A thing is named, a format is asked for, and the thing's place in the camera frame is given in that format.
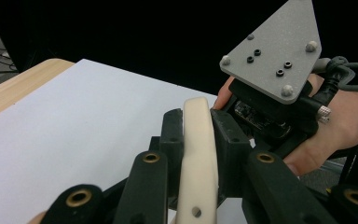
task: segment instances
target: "human hand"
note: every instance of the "human hand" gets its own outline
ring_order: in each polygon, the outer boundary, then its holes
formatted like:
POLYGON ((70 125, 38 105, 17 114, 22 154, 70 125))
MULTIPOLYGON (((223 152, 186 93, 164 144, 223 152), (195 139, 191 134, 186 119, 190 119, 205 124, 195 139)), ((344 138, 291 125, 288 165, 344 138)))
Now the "human hand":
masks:
POLYGON ((39 213, 38 215, 33 217, 27 224, 40 224, 40 222, 42 222, 42 219, 45 216, 45 214, 46 214, 46 211, 39 213))
MULTIPOLYGON (((232 93, 228 86, 234 80, 230 77, 217 94, 213 109, 221 109, 232 93)), ((311 74, 308 81, 313 90, 319 90, 323 79, 311 74)), ((338 91, 328 107, 331 109, 328 123, 319 123, 315 135, 301 143, 283 161, 295 175, 304 175, 320 168, 335 151, 358 144, 358 92, 338 91)))

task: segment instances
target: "white plastic part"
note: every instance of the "white plastic part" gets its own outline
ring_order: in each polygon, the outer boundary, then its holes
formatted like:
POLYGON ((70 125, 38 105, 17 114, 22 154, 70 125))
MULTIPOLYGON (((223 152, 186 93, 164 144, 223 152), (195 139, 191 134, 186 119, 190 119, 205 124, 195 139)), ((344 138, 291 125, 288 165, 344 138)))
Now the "white plastic part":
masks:
POLYGON ((185 151, 176 224, 215 224, 218 173, 210 108, 205 97, 184 105, 185 151))

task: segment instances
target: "hex screw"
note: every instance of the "hex screw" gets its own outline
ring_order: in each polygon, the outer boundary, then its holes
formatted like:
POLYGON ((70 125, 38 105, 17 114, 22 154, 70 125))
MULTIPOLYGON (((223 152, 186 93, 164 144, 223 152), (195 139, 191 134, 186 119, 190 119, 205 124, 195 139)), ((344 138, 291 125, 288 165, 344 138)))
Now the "hex screw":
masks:
POLYGON ((284 68, 291 68, 292 67, 292 63, 291 62, 286 62, 286 63, 284 63, 284 66, 283 66, 284 68))
POLYGON ((283 77, 284 71, 282 69, 280 69, 280 70, 277 71, 276 74, 277 74, 277 77, 283 77))
POLYGON ((252 56, 249 56, 249 57, 246 59, 246 61, 247 61, 248 63, 253 63, 254 60, 255 60, 255 58, 252 57, 252 56))
POLYGON ((255 56, 260 56, 260 54, 261 54, 261 50, 260 49, 255 49, 254 55, 255 56))

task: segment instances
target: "white table surface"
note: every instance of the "white table surface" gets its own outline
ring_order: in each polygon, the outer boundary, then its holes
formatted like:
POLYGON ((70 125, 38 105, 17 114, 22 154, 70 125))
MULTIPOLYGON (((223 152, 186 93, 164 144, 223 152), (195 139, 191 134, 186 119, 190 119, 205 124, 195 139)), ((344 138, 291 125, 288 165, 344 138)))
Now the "white table surface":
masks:
MULTIPOLYGON (((65 70, 0 113, 0 224, 28 222, 74 185, 128 177, 164 113, 200 96, 216 99, 89 60, 65 70)), ((222 204, 218 223, 246 223, 241 200, 222 204)))

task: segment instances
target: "triangular metal plate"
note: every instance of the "triangular metal plate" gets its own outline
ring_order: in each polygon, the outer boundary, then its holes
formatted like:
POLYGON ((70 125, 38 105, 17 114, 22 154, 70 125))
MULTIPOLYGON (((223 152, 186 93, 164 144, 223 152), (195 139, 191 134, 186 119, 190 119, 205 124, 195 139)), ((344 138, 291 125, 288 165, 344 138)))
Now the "triangular metal plate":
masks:
POLYGON ((278 102, 290 105, 301 93, 321 52, 312 1, 289 0, 223 57, 220 67, 278 102), (306 50, 307 45, 316 48, 306 50), (248 57, 254 61, 248 63, 248 57), (286 63, 292 66, 285 68, 286 63), (282 94, 287 85, 292 92, 282 94))

